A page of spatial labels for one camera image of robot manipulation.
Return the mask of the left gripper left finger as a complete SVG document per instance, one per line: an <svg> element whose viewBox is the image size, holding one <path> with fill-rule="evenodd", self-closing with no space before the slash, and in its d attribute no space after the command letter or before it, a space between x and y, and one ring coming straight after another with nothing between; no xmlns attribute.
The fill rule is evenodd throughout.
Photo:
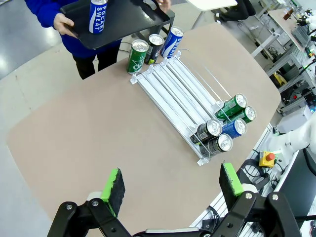
<svg viewBox="0 0 316 237"><path fill-rule="evenodd" d="M105 237L129 237L131 234L118 220L125 193L121 170L115 168L100 197L86 200L82 205L72 201L60 204L49 237L85 237L89 230L99 229Z"/></svg>

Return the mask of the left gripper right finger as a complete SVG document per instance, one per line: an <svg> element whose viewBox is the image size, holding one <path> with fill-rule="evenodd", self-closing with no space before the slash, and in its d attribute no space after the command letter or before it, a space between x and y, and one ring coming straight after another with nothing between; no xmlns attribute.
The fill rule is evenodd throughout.
<svg viewBox="0 0 316 237"><path fill-rule="evenodd" d="M248 222L257 223L265 237L300 237L300 229L286 197L272 192L266 197L245 191L231 163L222 163L219 184L228 213L212 233L238 237Z"/></svg>

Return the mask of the person's right hand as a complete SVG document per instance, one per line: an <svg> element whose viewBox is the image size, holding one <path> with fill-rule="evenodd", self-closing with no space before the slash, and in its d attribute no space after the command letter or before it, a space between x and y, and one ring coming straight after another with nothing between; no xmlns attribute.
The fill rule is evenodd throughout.
<svg viewBox="0 0 316 237"><path fill-rule="evenodd" d="M76 36L68 29L68 27L73 27L74 22L67 18L62 13L57 13L54 21L53 21L53 27L55 30L57 30L61 35L69 35L71 37L76 38Z"/></svg>

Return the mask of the person's left hand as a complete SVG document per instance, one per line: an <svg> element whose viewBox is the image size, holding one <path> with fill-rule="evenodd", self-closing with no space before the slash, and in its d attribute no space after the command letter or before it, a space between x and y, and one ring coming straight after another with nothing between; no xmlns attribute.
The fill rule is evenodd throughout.
<svg viewBox="0 0 316 237"><path fill-rule="evenodd" d="M156 2L159 4L159 7L163 12L169 11L171 7L171 0L156 0Z"/></svg>

